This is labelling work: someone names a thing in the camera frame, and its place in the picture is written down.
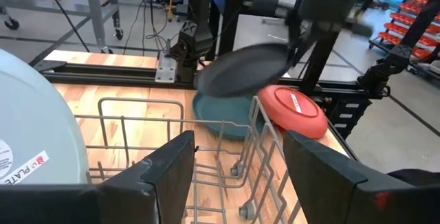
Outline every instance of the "black plate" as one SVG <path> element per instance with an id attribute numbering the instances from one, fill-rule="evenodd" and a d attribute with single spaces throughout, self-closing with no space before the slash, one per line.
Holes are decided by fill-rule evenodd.
<path id="1" fill-rule="evenodd" d="M 287 52 L 284 43 L 251 45 L 229 52 L 197 74 L 195 87 L 212 97 L 255 94 L 287 72 Z"/>

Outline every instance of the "wooden countertop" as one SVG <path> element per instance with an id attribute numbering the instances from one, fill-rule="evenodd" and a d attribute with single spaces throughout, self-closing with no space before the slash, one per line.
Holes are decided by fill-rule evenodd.
<path id="1" fill-rule="evenodd" d="M 84 52 L 67 52 L 54 51 L 46 60 L 64 60 L 70 63 L 88 63 L 99 65 L 119 65 L 130 67 L 155 67 L 156 58 L 140 57 L 140 56 L 123 56 L 123 55 L 108 55 L 108 54 L 90 54 Z M 184 118 L 193 120 L 193 110 L 191 107 L 192 98 L 196 94 L 193 90 L 177 90 L 177 89 L 156 89 L 156 88 L 140 88 L 140 87 L 112 87 L 112 86 L 98 86 L 98 85 L 63 85 L 54 84 L 58 92 L 64 97 L 66 103 L 69 105 L 72 112 L 76 115 L 97 115 L 97 104 L 99 99 L 104 97 L 119 97 L 119 98 L 144 98 L 155 100 L 176 100 L 181 102 L 184 106 Z M 103 104 L 104 115 L 114 115 L 126 117 L 160 117 L 160 118 L 179 118 L 179 108 L 172 104 L 163 103 L 145 103 L 145 102 L 114 102 L 107 101 Z M 90 120 L 78 118 L 78 123 L 84 138 L 88 145 L 102 144 L 102 131 L 100 129 L 99 120 Z M 126 137 L 129 146 L 161 146 L 167 140 L 167 127 L 165 122 L 153 121 L 125 121 Z M 119 120 L 105 121 L 106 134 L 110 145 L 123 145 L 122 127 Z M 196 145 L 204 148 L 216 148 L 217 138 L 211 133 L 207 132 L 204 127 L 198 124 L 185 123 L 184 130 L 192 129 L 195 131 Z M 170 136 L 175 137 L 179 134 L 179 124 L 171 123 Z M 267 148 L 272 139 L 266 139 L 264 146 Z M 319 140 L 322 144 L 345 154 L 344 149 L 338 143 L 330 130 L 327 131 L 325 137 Z M 241 151 L 243 142 L 231 141 L 224 139 L 222 141 L 222 148 L 233 152 Z M 130 160 L 139 161 L 149 152 L 146 150 L 130 151 Z M 126 159 L 123 150 L 99 150 L 89 149 L 87 151 L 89 165 L 95 168 L 98 161 L 101 161 L 105 168 L 125 167 Z M 217 156 L 214 152 L 196 153 L 196 160 L 198 164 L 207 164 L 210 166 L 217 165 Z M 221 169 L 225 175 L 229 175 L 230 168 L 237 161 L 236 155 L 229 155 L 226 153 L 220 154 Z M 256 157 L 252 160 L 250 166 L 250 178 L 254 180 L 261 165 L 260 160 Z M 274 168 L 275 175 L 273 184 L 277 187 L 281 184 L 283 175 L 286 171 L 285 163 L 281 154 L 276 150 L 271 163 Z M 197 174 L 197 180 L 217 182 L 216 177 L 209 175 Z M 236 179 L 225 179 L 223 183 L 236 183 Z M 258 185 L 256 197 L 259 198 L 265 187 L 265 180 Z M 224 208 L 226 209 L 226 219 L 228 223 L 248 223 L 243 217 L 238 215 L 238 208 L 249 199 L 251 195 L 251 188 L 249 182 L 246 181 L 242 188 L 224 188 L 222 191 Z M 194 201 L 193 187 L 188 196 L 188 205 L 193 205 Z M 287 181 L 283 196 L 287 201 L 286 210 L 283 213 L 285 220 L 290 216 L 294 210 L 297 198 L 290 180 Z M 219 189 L 216 186 L 198 185 L 197 186 L 197 206 L 208 208 L 220 208 L 221 198 Z M 190 223 L 193 220 L 193 211 L 188 211 L 188 218 L 183 219 L 182 223 Z M 262 223 L 273 223 L 278 210 L 274 204 L 271 194 L 264 200 L 263 208 L 261 210 Z M 221 213 L 207 212 L 198 210 L 197 221 L 206 223 L 222 223 Z M 294 223 L 307 223 L 304 214 L 301 211 L 297 214 Z"/>

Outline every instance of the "metal bracket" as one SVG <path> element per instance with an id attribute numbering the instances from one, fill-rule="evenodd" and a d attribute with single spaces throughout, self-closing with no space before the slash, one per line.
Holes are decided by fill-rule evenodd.
<path id="1" fill-rule="evenodd" d="M 157 66 L 155 81 L 172 83 L 176 78 L 177 61 L 166 55 L 165 51 L 159 53 L 159 65 Z"/>

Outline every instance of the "cable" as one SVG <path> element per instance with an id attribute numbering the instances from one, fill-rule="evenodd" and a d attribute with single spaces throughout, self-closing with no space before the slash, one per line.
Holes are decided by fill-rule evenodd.
<path id="1" fill-rule="evenodd" d="M 150 35 L 146 35 L 146 39 L 152 39 L 155 36 L 158 36 L 161 32 L 163 32 L 165 30 L 165 27 L 168 25 L 168 13 L 165 10 L 165 25 L 163 26 L 163 28 L 157 32 L 157 34 L 150 34 Z"/>
<path id="2" fill-rule="evenodd" d="M 235 12 L 235 14 L 234 14 L 234 18 L 233 19 L 235 19 L 235 17 L 237 17 L 239 14 L 240 14 L 240 11 L 241 11 L 241 7 L 239 8 L 239 9 L 237 9 L 237 11 Z M 217 35 L 215 38 L 214 38 L 214 40 L 212 41 L 212 43 L 215 43 L 216 41 L 217 41 L 217 39 L 226 31 L 226 29 L 229 27 L 229 25 L 231 24 L 231 22 L 232 22 L 232 20 L 233 19 L 231 19 L 229 22 L 228 22 L 228 24 L 226 24 L 226 26 L 225 26 L 225 28 L 223 28 L 222 29 L 222 31 L 220 32 L 220 34 L 219 35 Z"/>
<path id="3" fill-rule="evenodd" d="M 78 38 L 81 41 L 82 46 L 84 46 L 85 50 L 87 52 L 90 52 L 88 46 L 85 44 L 83 38 L 81 38 L 80 34 L 78 33 L 78 30 L 76 30 L 75 25 L 71 22 L 69 15 L 67 15 L 66 11 L 64 10 L 64 8 L 62 7 L 61 3 L 59 0 L 54 0 L 56 2 L 56 5 L 58 5 L 58 7 L 60 8 L 61 12 L 64 14 L 64 16 L 66 17 L 67 21 L 69 22 L 72 30 L 75 32 L 76 36 L 78 36 Z"/>
<path id="4" fill-rule="evenodd" d="M 124 52 L 122 53 L 122 55 L 125 55 L 125 51 L 127 50 L 127 45 L 129 44 L 129 41 L 130 41 L 131 31 L 133 31 L 133 26 L 135 25 L 136 21 L 138 21 L 140 7 L 142 6 L 143 3 L 144 2 L 141 1 L 139 3 L 139 7 L 137 7 L 136 17 L 135 17 L 135 20 L 133 21 L 133 23 L 131 24 L 130 31 L 129 31 L 129 36 L 127 37 L 127 39 L 125 41 Z"/>
<path id="5" fill-rule="evenodd" d="M 152 8 L 150 8 L 150 16 L 151 16 L 151 27 L 153 28 L 153 37 L 154 37 L 154 40 L 155 40 L 155 42 L 156 42 L 156 46 L 157 46 L 157 49 L 159 49 L 159 50 L 163 50 L 163 49 L 165 49 L 165 47 L 162 45 L 162 42 L 161 42 L 161 40 L 160 40 L 160 38 L 158 38 L 159 37 L 159 34 L 157 33 L 157 31 L 156 31 L 156 27 L 154 26 L 154 15 L 153 15 L 153 9 Z M 167 15 L 165 15 L 165 18 L 166 18 L 166 21 L 165 21 L 165 26 L 164 26 L 164 28 L 163 29 L 165 29 L 165 27 L 166 27 L 166 24 L 168 23 L 168 17 L 167 17 Z"/>
<path id="6" fill-rule="evenodd" d="M 146 2 L 143 0 L 144 3 L 144 11 L 142 12 L 142 16 L 144 17 L 144 23 L 142 24 L 142 56 L 145 56 L 145 11 L 146 11 Z"/>
<path id="7" fill-rule="evenodd" d="M 180 32 L 174 34 L 174 36 L 171 37 L 170 41 L 173 41 L 173 39 L 174 39 L 177 35 L 179 35 L 179 33 L 180 33 Z"/>

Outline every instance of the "metal table leg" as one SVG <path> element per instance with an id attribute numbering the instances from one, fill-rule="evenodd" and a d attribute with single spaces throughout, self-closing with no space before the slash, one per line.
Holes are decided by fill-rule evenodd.
<path id="1" fill-rule="evenodd" d="M 118 5 L 118 0 L 110 0 L 111 4 Z M 124 36 L 124 31 L 122 31 L 120 27 L 120 16 L 119 16 L 119 8 L 116 10 L 116 12 L 111 16 L 113 19 L 113 27 L 115 28 L 115 36 L 118 38 L 118 40 L 121 40 Z"/>
<path id="2" fill-rule="evenodd" d="M 221 24 L 221 38 L 219 56 L 234 49 L 235 34 L 239 21 L 240 9 L 244 0 L 225 0 L 223 22 Z"/>
<path id="3" fill-rule="evenodd" d="M 102 19 L 101 5 L 99 0 L 89 0 L 91 23 L 101 52 L 109 53 L 109 48 L 105 43 L 104 20 Z"/>
<path id="4" fill-rule="evenodd" d="M 220 10 L 215 4 L 214 0 L 211 0 L 210 16 L 209 16 L 209 27 L 214 36 L 214 43 L 212 44 L 211 50 L 205 55 L 205 60 L 212 61 L 215 59 L 215 52 L 217 50 L 217 35 L 219 34 L 219 23 L 220 23 Z"/>

